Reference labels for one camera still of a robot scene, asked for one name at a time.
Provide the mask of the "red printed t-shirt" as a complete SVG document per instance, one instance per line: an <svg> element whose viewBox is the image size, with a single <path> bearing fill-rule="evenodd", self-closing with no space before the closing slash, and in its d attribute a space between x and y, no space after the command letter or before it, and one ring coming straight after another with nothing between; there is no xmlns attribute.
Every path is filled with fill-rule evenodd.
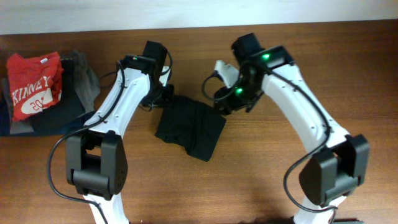
<svg viewBox="0 0 398 224"><path fill-rule="evenodd" d="M13 121L25 120L61 100L64 69L58 52L32 58L13 54L6 68Z"/></svg>

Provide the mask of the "grey folded garment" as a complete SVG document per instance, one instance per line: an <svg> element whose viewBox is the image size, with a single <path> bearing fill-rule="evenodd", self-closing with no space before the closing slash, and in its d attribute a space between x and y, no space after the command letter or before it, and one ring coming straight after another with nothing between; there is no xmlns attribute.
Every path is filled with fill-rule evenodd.
<svg viewBox="0 0 398 224"><path fill-rule="evenodd" d="M61 61L73 62L73 86L75 92L83 107L83 115L94 111L94 100L100 93L99 81L92 68L86 61L86 55L83 52L73 50L61 56ZM8 107L8 115L4 125L5 130L1 131L1 135L15 135L15 134L31 134L34 129L30 121L12 121L13 107L11 102L11 95L9 93L9 84L6 78L1 80L3 88L3 97Z"/></svg>

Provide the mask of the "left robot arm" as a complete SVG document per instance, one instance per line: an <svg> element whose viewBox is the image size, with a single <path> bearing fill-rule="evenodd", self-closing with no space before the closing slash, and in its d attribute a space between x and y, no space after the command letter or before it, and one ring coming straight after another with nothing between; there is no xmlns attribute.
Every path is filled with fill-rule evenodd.
<svg viewBox="0 0 398 224"><path fill-rule="evenodd" d="M98 111L66 139L67 182L90 205L96 223L129 221L121 196L128 172L123 137L138 108L170 106L170 58L161 43L147 41L142 54L119 60L116 81Z"/></svg>

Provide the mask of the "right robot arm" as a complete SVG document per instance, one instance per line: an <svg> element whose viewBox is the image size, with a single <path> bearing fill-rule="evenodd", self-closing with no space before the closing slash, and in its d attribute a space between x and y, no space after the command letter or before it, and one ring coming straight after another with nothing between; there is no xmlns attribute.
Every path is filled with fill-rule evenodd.
<svg viewBox="0 0 398 224"><path fill-rule="evenodd" d="M281 45L265 49L253 33L231 45L237 65L215 63L213 76L224 87L213 98L228 115L250 112L267 95L298 134L305 155L294 162L304 199L290 223L336 223L339 205L364 183L370 146L361 134L340 126L309 89L299 66Z"/></svg>

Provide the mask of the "black polo shirt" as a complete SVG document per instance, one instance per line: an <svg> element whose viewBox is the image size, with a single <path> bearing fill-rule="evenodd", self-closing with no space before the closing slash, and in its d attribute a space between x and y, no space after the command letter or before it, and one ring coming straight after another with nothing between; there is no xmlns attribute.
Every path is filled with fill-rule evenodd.
<svg viewBox="0 0 398 224"><path fill-rule="evenodd" d="M184 147L189 156L208 162L226 119L209 105L177 95L162 112L155 136Z"/></svg>

